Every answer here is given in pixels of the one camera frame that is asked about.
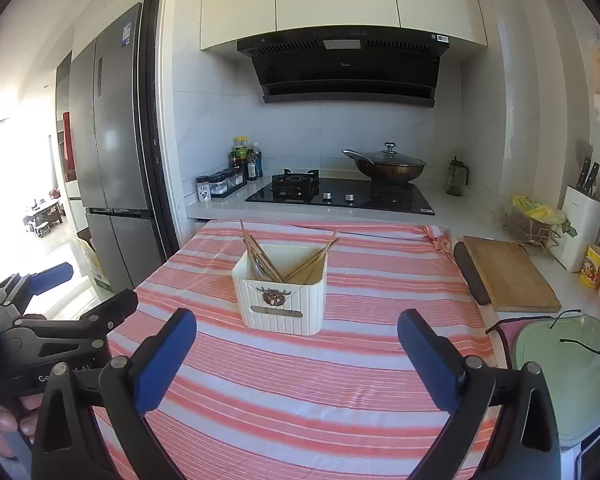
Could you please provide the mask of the person's left hand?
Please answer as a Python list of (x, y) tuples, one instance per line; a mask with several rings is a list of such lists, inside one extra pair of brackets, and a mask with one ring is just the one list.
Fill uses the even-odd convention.
[(12, 446), (4, 438), (6, 432), (15, 432), (20, 429), (29, 438), (30, 442), (34, 441), (36, 425), (38, 424), (38, 409), (42, 405), (43, 395), (38, 393), (33, 396), (23, 396), (20, 401), (28, 411), (27, 416), (23, 417), (20, 422), (17, 422), (15, 416), (0, 404), (0, 456), (4, 458), (16, 457)]

